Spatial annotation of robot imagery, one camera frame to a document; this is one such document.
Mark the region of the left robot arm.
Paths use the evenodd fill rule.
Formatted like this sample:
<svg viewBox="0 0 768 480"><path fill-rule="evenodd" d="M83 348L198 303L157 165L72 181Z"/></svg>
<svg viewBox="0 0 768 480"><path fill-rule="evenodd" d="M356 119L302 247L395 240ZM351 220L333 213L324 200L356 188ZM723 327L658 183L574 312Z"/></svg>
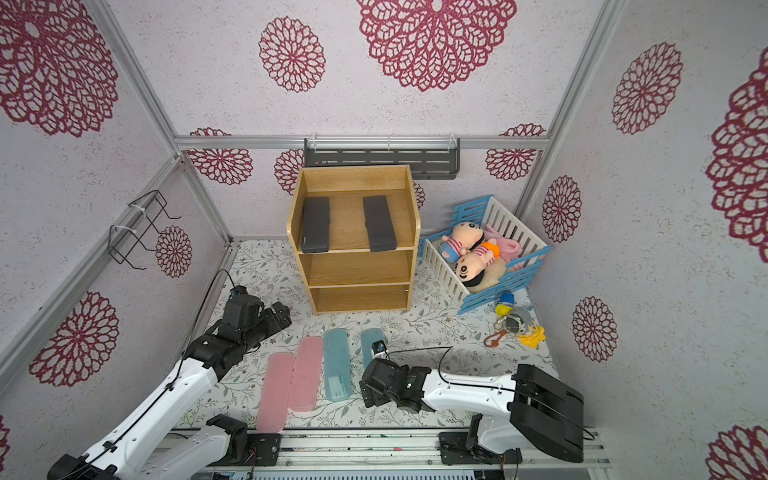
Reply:
<svg viewBox="0 0 768 480"><path fill-rule="evenodd" d="M65 454L50 479L189 479L216 463L251 459L248 426L219 414L166 453L153 453L181 415L263 341L287 329L290 310L266 306L243 286L231 290L222 317L194 339L168 376L119 425L79 456Z"/></svg>

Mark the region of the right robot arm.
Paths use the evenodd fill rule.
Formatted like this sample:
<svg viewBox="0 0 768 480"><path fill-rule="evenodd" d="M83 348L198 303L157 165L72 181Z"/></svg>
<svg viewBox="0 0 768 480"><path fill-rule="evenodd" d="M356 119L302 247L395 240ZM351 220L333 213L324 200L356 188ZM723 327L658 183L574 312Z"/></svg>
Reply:
<svg viewBox="0 0 768 480"><path fill-rule="evenodd" d="M376 358L360 380L367 408L394 403L409 413L464 410L480 416L470 437L501 455L522 435L539 451L562 461L584 461L584 397L530 364L513 374L488 377L444 373Z"/></svg>

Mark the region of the black pencil case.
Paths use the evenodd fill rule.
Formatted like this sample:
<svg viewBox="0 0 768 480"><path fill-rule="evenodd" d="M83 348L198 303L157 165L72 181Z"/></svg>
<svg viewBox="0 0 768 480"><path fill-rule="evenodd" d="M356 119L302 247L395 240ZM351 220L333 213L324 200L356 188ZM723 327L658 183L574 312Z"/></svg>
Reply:
<svg viewBox="0 0 768 480"><path fill-rule="evenodd" d="M330 249L330 198L308 197L302 211L300 246L303 253L325 253Z"/></svg>
<svg viewBox="0 0 768 480"><path fill-rule="evenodd" d="M393 251L397 248L397 238L387 202L384 195L363 198L365 226L371 252Z"/></svg>

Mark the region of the teal pencil case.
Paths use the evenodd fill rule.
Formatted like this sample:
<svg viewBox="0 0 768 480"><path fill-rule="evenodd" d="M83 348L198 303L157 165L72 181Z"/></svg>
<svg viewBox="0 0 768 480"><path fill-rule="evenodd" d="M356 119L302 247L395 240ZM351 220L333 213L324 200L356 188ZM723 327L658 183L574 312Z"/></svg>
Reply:
<svg viewBox="0 0 768 480"><path fill-rule="evenodd" d="M373 360L376 350L373 345L377 342L385 342L385 333L379 328L369 328L361 332L362 368L366 369Z"/></svg>
<svg viewBox="0 0 768 480"><path fill-rule="evenodd" d="M352 395L348 332L337 328L325 332L324 390L329 402L341 402Z"/></svg>

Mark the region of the pink pencil case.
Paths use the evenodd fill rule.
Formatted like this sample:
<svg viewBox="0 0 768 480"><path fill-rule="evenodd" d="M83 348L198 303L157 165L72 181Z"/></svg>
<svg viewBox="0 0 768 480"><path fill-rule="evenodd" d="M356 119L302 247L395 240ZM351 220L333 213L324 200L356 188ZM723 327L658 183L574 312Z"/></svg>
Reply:
<svg viewBox="0 0 768 480"><path fill-rule="evenodd" d="M323 358L322 337L306 336L299 342L288 399L288 408L291 411L305 413L315 408Z"/></svg>
<svg viewBox="0 0 768 480"><path fill-rule="evenodd" d="M294 361L291 353L269 357L256 418L261 433L279 433L286 425Z"/></svg>

